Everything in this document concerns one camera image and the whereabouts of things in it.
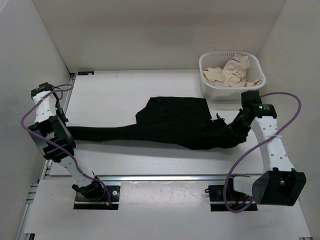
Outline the black trousers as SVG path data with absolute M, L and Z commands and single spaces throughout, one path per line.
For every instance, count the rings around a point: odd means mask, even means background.
M 208 103 L 196 97 L 151 97 L 122 127 L 69 126 L 74 140 L 89 142 L 150 141 L 190 150 L 229 149 L 246 142 L 247 133 L 233 130 L 219 115 L 212 118 Z

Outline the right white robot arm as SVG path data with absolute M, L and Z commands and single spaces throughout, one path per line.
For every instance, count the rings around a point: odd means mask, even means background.
M 241 93 L 241 110 L 230 124 L 236 133 L 253 131 L 258 144 L 249 152 L 260 150 L 263 174 L 259 178 L 234 176 L 225 186 L 224 193 L 230 200 L 242 194 L 258 205 L 293 206 L 306 184 L 306 175 L 298 172 L 286 153 L 273 105 L 264 104 L 257 90 Z

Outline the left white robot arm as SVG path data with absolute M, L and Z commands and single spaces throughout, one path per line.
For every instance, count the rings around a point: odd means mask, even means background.
M 31 90 L 34 107 L 21 119 L 21 126 L 30 134 L 42 156 L 46 160 L 64 167 L 75 179 L 72 189 L 93 201 L 109 200 L 107 187 L 93 171 L 75 158 L 76 143 L 67 129 L 69 121 L 60 105 L 58 92 L 67 92 L 73 88 L 62 89 L 61 85 L 40 84 Z

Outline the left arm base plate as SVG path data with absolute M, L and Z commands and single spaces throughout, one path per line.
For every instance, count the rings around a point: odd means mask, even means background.
M 121 186 L 107 185 L 111 203 L 109 203 L 108 195 L 100 195 L 97 199 L 85 198 L 81 193 L 77 192 L 74 198 L 73 208 L 75 210 L 118 210 Z

